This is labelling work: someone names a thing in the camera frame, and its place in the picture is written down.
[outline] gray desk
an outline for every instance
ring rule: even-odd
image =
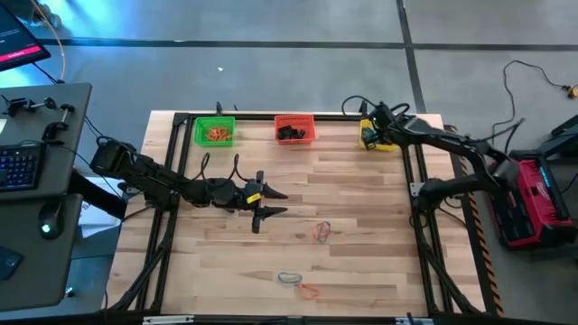
[[[92,86],[88,83],[64,84],[36,87],[2,88],[0,95],[8,99],[27,98],[35,103],[42,103],[45,98],[52,98],[56,105],[73,105],[76,110],[67,117],[69,129],[58,132],[57,139],[64,142],[64,147],[76,151],[79,146],[80,133],[89,105]],[[6,124],[0,133],[0,144],[18,144],[23,140],[41,141],[44,128],[52,122],[60,122],[63,111],[59,108],[38,108],[36,113],[21,110],[15,117],[0,116]],[[0,193],[0,201],[25,200],[50,197],[66,193],[70,183],[75,154],[59,147],[46,148],[46,158],[36,190],[20,190]]]
[[[50,306],[64,296],[82,196],[63,198],[64,230],[55,240],[40,235],[38,212],[44,203],[27,200],[26,204],[0,205],[0,246],[23,256],[12,277],[0,281],[0,311]]]
[[[83,200],[117,218],[124,216],[126,203],[123,200],[92,184],[72,168],[90,91],[88,83],[0,89],[0,94],[8,99],[27,98],[40,103],[50,97],[58,106],[69,104],[76,108],[67,118],[69,129],[57,134],[57,139],[64,142],[63,147],[73,152],[48,145],[38,189],[0,193],[0,246],[23,255],[13,276],[0,281],[0,311],[60,302]],[[0,110],[5,110],[2,102]],[[0,144],[41,141],[46,125],[60,122],[62,115],[60,109],[41,107],[34,114],[22,110],[15,117],[0,116],[6,119]],[[65,226],[57,239],[49,241],[40,236],[38,213],[46,199],[54,197],[63,197]]]

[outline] red basket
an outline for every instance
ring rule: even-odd
[[[304,130],[303,139],[281,140],[279,128],[290,125],[294,129]],[[275,116],[275,140],[279,144],[310,144],[315,140],[315,121],[313,115]]]

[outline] blue light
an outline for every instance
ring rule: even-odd
[[[542,173],[542,178],[544,179],[545,185],[546,185],[547,187],[550,187],[550,181],[549,181],[548,178],[545,176],[544,167],[540,167],[540,172]]]

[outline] green basket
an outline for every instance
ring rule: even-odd
[[[225,141],[210,141],[207,133],[213,127],[225,127],[231,133],[231,139]],[[235,117],[197,117],[195,119],[195,143],[200,146],[231,146],[235,139]]]

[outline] rubber band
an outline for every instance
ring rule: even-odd
[[[279,274],[277,275],[277,280],[279,280],[280,283],[285,284],[297,285],[301,283],[302,279],[303,279],[302,275],[292,272],[279,272]]]
[[[212,127],[207,132],[209,141],[227,141],[231,139],[231,132],[223,126]]]
[[[299,283],[298,287],[301,289],[303,298],[305,299],[315,299],[319,297],[319,289],[313,287],[312,285]]]
[[[302,283],[301,282],[302,279],[303,279],[302,275],[293,272],[282,271],[279,272],[279,274],[277,275],[277,280],[279,280],[280,283],[291,284],[297,287],[297,289],[299,289],[299,291],[301,292],[303,298],[315,299],[319,297],[319,289],[315,288],[310,284]]]
[[[315,225],[313,230],[313,239],[320,243],[325,243],[329,234],[331,233],[331,223],[329,221],[323,221]]]

